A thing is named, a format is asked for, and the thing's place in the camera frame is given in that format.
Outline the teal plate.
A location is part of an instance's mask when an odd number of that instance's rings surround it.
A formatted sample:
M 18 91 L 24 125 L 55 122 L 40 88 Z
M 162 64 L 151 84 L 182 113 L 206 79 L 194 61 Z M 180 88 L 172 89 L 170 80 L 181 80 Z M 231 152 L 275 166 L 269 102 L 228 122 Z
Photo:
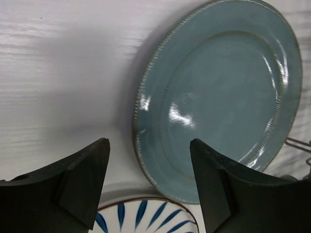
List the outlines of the teal plate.
M 302 59 L 285 17 L 261 0 L 210 0 L 167 30 L 138 85 L 133 144 L 165 197 L 198 204 L 190 142 L 264 171 L 296 116 Z

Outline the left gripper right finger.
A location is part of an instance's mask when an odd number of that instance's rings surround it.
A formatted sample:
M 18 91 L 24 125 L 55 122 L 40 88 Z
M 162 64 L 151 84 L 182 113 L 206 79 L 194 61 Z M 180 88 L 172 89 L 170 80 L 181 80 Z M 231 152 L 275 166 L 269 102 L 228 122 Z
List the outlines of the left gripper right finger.
M 311 182 L 277 178 L 244 166 L 200 139 L 190 155 L 208 233 L 308 233 Z

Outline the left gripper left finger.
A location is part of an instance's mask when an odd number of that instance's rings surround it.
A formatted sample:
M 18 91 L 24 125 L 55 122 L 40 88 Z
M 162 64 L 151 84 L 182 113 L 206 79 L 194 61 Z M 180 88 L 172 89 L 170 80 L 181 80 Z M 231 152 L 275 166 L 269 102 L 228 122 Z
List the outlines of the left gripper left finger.
M 93 229 L 110 155 L 100 138 L 35 171 L 0 182 L 2 233 L 87 233 Z

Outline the blue striped white plate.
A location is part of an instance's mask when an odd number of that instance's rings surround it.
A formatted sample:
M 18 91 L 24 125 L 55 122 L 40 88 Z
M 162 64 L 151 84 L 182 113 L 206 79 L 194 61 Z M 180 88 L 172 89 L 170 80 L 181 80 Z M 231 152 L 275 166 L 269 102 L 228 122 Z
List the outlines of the blue striped white plate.
M 101 207 L 90 233 L 198 233 L 194 215 L 172 200 L 145 197 Z

